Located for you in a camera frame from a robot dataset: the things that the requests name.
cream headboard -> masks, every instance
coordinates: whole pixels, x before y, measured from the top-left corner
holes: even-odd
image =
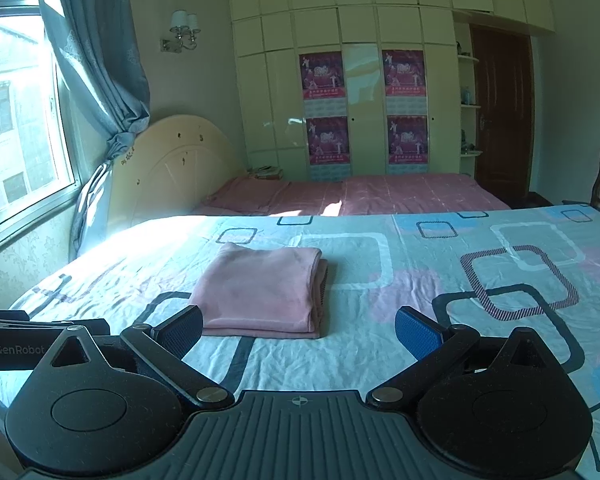
[[[245,173],[229,140],[206,119],[162,119],[115,161],[107,236],[145,220],[188,214]]]

wall lamp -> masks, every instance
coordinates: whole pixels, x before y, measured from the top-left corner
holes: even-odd
[[[198,16],[187,14],[186,10],[176,10],[171,16],[171,28],[175,40],[160,40],[161,52],[173,52],[179,54],[182,49],[195,50],[196,35],[200,33],[198,28]]]

lampshade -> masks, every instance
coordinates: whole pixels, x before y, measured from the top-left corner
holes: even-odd
[[[187,11],[176,10],[171,16],[171,28],[187,27]]]
[[[198,30],[200,27],[198,26],[198,15],[190,14],[187,16],[187,23],[189,23],[190,30]]]

floral wallpaper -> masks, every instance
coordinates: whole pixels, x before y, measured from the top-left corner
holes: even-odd
[[[68,263],[73,215],[65,209],[0,250],[0,308]]]

window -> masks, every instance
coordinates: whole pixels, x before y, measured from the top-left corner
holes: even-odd
[[[78,191],[57,95],[56,66],[38,0],[0,0],[2,237]]]
[[[0,86],[0,134],[13,130],[9,85]]]

